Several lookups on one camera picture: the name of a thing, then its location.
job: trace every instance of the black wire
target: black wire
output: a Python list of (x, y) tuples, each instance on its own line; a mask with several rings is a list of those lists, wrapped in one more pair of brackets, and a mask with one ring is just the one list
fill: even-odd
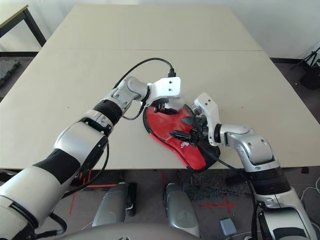
[(68, 197), (72, 194), (74, 194), (75, 192), (78, 192), (79, 190), (85, 188), (86, 186), (90, 185), (91, 183), (93, 183), (95, 180), (97, 180), (97, 178), (103, 173), (103, 171), (106, 169), (106, 166), (107, 166), (107, 163), (108, 163), (108, 160), (109, 160), (109, 143), (106, 144), (106, 147), (107, 147), (107, 150), (106, 150), (106, 158), (105, 158), (105, 161), (104, 161), (104, 164), (101, 168), (101, 170), (97, 173), (97, 175), (94, 176), (94, 178), (92, 178), (90, 181), (86, 182), (85, 184), (81, 185), (81, 186), (78, 186), (68, 192), (66, 192), (61, 199), (64, 199), (65, 197)]
[(254, 204), (253, 214), (251, 218), (251, 237), (252, 240), (258, 240), (258, 232), (257, 232), (257, 209), (259, 204)]
[[(304, 202), (304, 200), (301, 201), (303, 208), (305, 210), (305, 212), (307, 212), (307, 208), (306, 208), (306, 204)], [(318, 222), (316, 222), (315, 220), (313, 220), (311, 217), (308, 216), (308, 218), (310, 219), (311, 222), (313, 222), (314, 224), (318, 225), (320, 227), (320, 224)]]
[(137, 67), (139, 67), (140, 65), (142, 65), (142, 64), (144, 64), (144, 63), (146, 63), (146, 62), (155, 61), (155, 60), (166, 63), (166, 64), (170, 67), (170, 70), (173, 70), (173, 69), (174, 69), (174, 67), (171, 65), (171, 63), (168, 62), (167, 60), (163, 59), (163, 58), (160, 58), (160, 57), (148, 58), (148, 59), (146, 59), (146, 60), (143, 60), (143, 61), (137, 63), (137, 64), (134, 65), (132, 68), (130, 68), (130, 70), (127, 71), (127, 72), (120, 78), (120, 80), (114, 85), (113, 88), (115, 89), (115, 88), (121, 83), (121, 81), (122, 81), (123, 79), (125, 79), (126, 76), (128, 76), (129, 73), (131, 73), (133, 70), (135, 70), (135, 69), (136, 69)]
[(221, 163), (222, 165), (225, 165), (227, 168), (238, 173), (245, 180), (245, 182), (248, 184), (251, 199), (252, 199), (252, 206), (253, 206), (253, 214), (252, 214), (252, 218), (251, 218), (251, 237), (252, 237), (252, 240), (258, 240), (257, 208), (259, 205), (256, 203), (255, 192), (254, 192), (253, 187), (251, 185), (250, 179), (240, 169), (235, 168), (234, 166), (231, 166), (231, 165), (227, 164), (226, 162), (220, 160), (217, 156), (215, 156), (214, 154), (212, 154), (210, 151), (206, 150), (205, 148), (203, 148), (202, 150), (204, 150), (209, 156), (211, 156), (217, 162)]
[(127, 117), (127, 116), (122, 116), (124, 119), (126, 119), (126, 120), (135, 120), (135, 119), (137, 119), (139, 116), (140, 116), (140, 114), (144, 111), (144, 108), (145, 108), (145, 106), (146, 106), (146, 101), (144, 101), (144, 102), (142, 102), (142, 105), (141, 105), (141, 107), (140, 107), (140, 109), (139, 109), (139, 112), (138, 112), (138, 114), (136, 115), (136, 116), (134, 116), (134, 117)]
[(64, 234), (66, 232), (67, 224), (61, 217), (59, 217), (58, 215), (56, 215), (52, 212), (52, 213), (50, 213), (49, 218), (51, 218), (53, 221), (55, 221), (57, 224), (59, 224), (61, 226), (61, 229), (60, 230), (50, 230), (50, 231), (45, 231), (45, 232), (39, 233), (35, 236), (35, 239), (43, 239), (43, 238), (53, 237), (53, 236)]

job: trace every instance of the white table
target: white table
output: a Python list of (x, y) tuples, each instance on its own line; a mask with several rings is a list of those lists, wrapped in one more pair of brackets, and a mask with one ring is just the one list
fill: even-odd
[[(168, 11), (172, 14), (163, 16)], [(176, 31), (168, 30), (169, 23)], [(0, 103), (0, 168), (20, 169), (44, 159), (66, 126), (94, 107), (130, 67), (149, 57), (173, 64), (187, 104), (207, 92), (223, 123), (254, 128), (270, 142), (283, 167), (319, 165), (319, 124), (228, 9), (78, 5)], [(167, 70), (153, 62), (133, 75), (148, 83)], [(135, 111), (133, 107), (128, 115)], [(108, 169), (184, 168), (173, 152), (148, 136), (141, 117), (120, 120), (109, 142)], [(221, 152), (222, 160), (242, 166), (234, 151), (222, 147)]]
[(1, 3), (0, 4), (0, 38), (10, 31), (14, 26), (25, 21), (41, 47), (46, 39), (31, 16), (28, 5), (23, 3)]

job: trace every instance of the red fabric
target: red fabric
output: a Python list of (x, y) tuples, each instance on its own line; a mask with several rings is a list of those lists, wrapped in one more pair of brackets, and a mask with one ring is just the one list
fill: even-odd
[(173, 151), (184, 166), (189, 166), (194, 170), (200, 170), (206, 166), (206, 162), (201, 152), (196, 146), (180, 141), (172, 137), (169, 132), (180, 130), (189, 133), (192, 126), (181, 121), (182, 118), (190, 116), (183, 108), (178, 114), (166, 115), (161, 112), (155, 113), (152, 107), (146, 110), (146, 121), (152, 133), (149, 135), (158, 143)]

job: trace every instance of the red bag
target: red bag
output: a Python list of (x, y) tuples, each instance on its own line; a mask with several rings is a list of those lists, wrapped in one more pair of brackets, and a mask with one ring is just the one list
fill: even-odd
[[(189, 133), (193, 126), (181, 121), (184, 117), (189, 116), (192, 116), (192, 113), (187, 106), (177, 114), (170, 115), (154, 112), (154, 108), (150, 106), (143, 112), (143, 124), (149, 135), (158, 143), (173, 151), (187, 169), (193, 172), (202, 172), (214, 164), (216, 160), (202, 150), (203, 146), (192, 145), (170, 135), (173, 130)], [(216, 157), (220, 156), (218, 147), (209, 146), (209, 148), (211, 154)]]

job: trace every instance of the silver robot arm segment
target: silver robot arm segment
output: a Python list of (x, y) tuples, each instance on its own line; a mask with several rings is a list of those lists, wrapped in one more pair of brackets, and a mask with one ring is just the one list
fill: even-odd
[(149, 106), (165, 99), (171, 108), (179, 110), (183, 106), (180, 84), (179, 77), (146, 84), (128, 76), (79, 121), (66, 128), (45, 160), (25, 168), (0, 187), (0, 239), (31, 236), (44, 223), (78, 172), (96, 165), (108, 136), (133, 100)]
[(221, 124), (218, 106), (206, 93), (194, 101), (192, 108), (196, 115), (206, 117), (212, 146), (231, 147), (238, 153), (263, 209), (258, 218), (264, 238), (299, 236), (316, 240), (308, 215), (267, 140), (246, 125)]

